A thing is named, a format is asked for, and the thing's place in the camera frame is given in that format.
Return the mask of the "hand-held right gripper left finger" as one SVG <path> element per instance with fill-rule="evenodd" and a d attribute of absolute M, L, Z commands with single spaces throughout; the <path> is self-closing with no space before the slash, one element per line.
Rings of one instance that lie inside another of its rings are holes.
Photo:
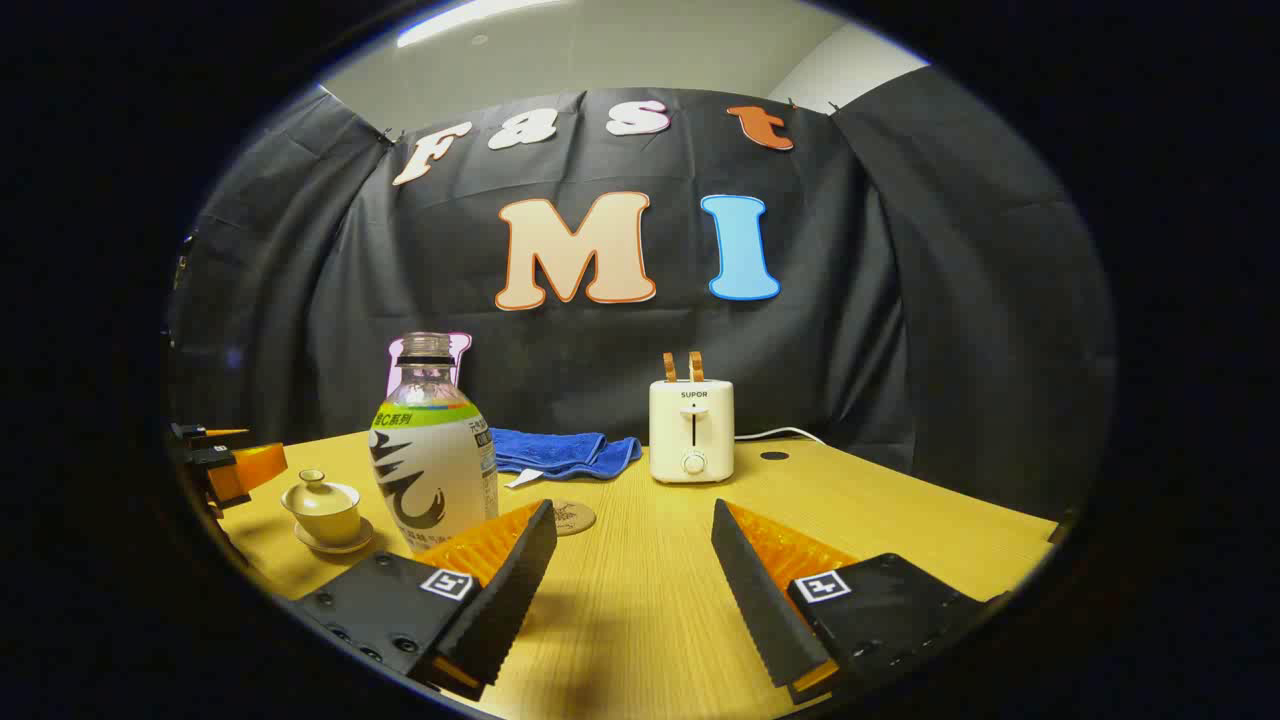
<path fill-rule="evenodd" d="M 293 605 L 367 659 L 480 700 L 497 682 L 557 539 L 556 507 L 543 500 L 416 559 L 372 553 Z"/>

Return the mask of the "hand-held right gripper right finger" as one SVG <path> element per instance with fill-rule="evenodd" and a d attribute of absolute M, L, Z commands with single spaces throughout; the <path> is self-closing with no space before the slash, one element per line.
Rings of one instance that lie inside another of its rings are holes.
<path fill-rule="evenodd" d="M 859 560 L 722 498 L 710 542 L 771 682 L 796 705 L 876 692 L 989 610 L 901 555 Z"/>

